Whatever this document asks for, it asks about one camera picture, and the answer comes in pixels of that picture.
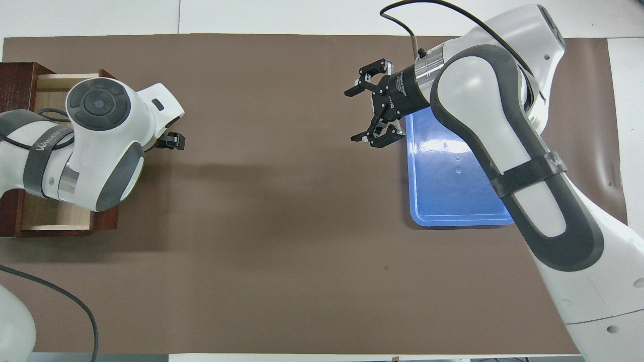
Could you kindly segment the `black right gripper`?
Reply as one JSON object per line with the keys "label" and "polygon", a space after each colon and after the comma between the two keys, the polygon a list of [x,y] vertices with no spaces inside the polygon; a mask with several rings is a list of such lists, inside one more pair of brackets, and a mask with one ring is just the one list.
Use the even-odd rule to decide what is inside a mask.
{"label": "black right gripper", "polygon": [[[359,77],[353,87],[345,90],[345,96],[354,97],[363,91],[372,92],[374,111],[380,119],[388,122],[382,133],[363,132],[351,137],[353,142],[364,142],[371,147],[386,147],[405,138],[400,118],[430,107],[421,92],[416,78],[416,65],[411,64],[392,74],[393,64],[386,59],[376,60],[359,69]],[[373,76],[384,75],[378,84],[370,81]]]}

